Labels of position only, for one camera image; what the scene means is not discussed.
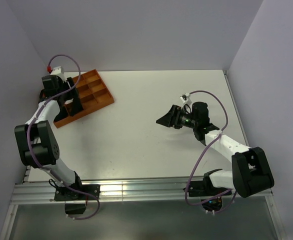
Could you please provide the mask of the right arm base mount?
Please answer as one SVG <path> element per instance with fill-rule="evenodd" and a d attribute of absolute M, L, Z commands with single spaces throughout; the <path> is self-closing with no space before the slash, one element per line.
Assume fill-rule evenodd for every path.
<path fill-rule="evenodd" d="M 189 197 L 207 197 L 209 200 L 229 196 L 232 190 L 225 187 L 214 187 L 209 178 L 202 180 L 191 180 L 186 182 L 184 190 L 184 200 L 187 202 Z"/>

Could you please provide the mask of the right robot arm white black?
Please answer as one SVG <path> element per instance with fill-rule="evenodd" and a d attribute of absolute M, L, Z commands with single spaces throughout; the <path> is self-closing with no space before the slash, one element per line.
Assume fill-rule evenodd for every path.
<path fill-rule="evenodd" d="M 211 123 L 208 105 L 204 102 L 192 104 L 191 112 L 178 105 L 172 105 L 168 113 L 156 120 L 167 128 L 193 130 L 195 138 L 231 163 L 231 170 L 221 168 L 206 172 L 200 181 L 191 181 L 184 191 L 190 197 L 215 196 L 235 190 L 241 197 L 271 189 L 275 185 L 267 156 L 260 147 L 243 145 Z"/>

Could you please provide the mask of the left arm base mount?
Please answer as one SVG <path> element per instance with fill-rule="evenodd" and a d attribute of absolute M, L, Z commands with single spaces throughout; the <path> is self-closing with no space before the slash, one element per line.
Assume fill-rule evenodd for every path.
<path fill-rule="evenodd" d="M 96 200 L 100 196 L 99 184 L 85 184 L 74 192 L 66 187 L 59 187 L 55 190 L 54 201 L 65 202 L 64 211 L 68 215 L 82 215 L 88 205 L 88 201 Z"/>

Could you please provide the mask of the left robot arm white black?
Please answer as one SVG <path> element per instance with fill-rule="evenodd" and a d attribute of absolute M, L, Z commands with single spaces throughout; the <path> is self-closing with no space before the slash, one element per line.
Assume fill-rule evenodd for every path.
<path fill-rule="evenodd" d="M 65 117 L 65 102 L 71 100 L 75 110 L 81 110 L 79 92 L 71 77 L 51 74 L 42 77 L 37 110 L 25 124 L 14 128 L 18 152 L 23 165 L 40 169 L 51 178 L 49 183 L 61 194 L 73 200 L 83 196 L 84 187 L 78 174 L 60 157 L 60 148 L 52 130 L 55 118 Z"/>

